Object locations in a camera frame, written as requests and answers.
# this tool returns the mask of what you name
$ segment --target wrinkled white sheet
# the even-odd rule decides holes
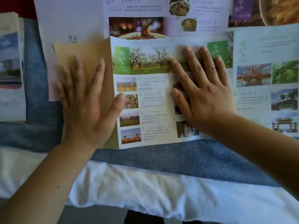
[[[46,154],[0,148],[0,197],[9,198]],[[111,205],[180,220],[299,223],[299,202],[282,188],[157,173],[89,161],[67,204]]]

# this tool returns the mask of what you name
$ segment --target purple label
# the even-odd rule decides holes
[[[231,20],[233,22],[251,19],[254,0],[234,0]]]

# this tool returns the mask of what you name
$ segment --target brown page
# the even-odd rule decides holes
[[[75,56],[78,56],[82,60],[85,73],[89,78],[94,75],[99,61],[104,58],[106,63],[106,73],[101,93],[101,113],[103,115],[107,114],[114,100],[110,39],[108,38],[99,42],[55,44],[54,49],[59,68],[64,65],[73,68],[74,58]],[[116,127],[103,148],[119,149]]]

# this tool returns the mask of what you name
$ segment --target blue denim fabric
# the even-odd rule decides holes
[[[47,71],[35,20],[25,19],[27,122],[0,124],[0,146],[48,153],[61,140],[62,107],[48,101]],[[278,186],[263,171],[214,140],[97,150],[92,160],[129,167],[249,184]]]

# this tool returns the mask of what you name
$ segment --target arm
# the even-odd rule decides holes
[[[197,85],[175,59],[171,65],[190,97],[191,105],[181,91],[172,90],[185,119],[197,130],[259,166],[299,200],[299,141],[236,114],[220,56],[213,61],[209,51],[200,48],[204,70],[192,50],[185,47],[184,53]]]
[[[66,138],[56,146],[8,200],[0,213],[2,224],[57,223],[72,186],[94,151],[109,138],[125,104],[124,94],[114,100],[107,116],[100,114],[105,72],[102,61],[87,88],[82,63],[76,61],[74,83],[68,69],[59,84],[65,110]]]

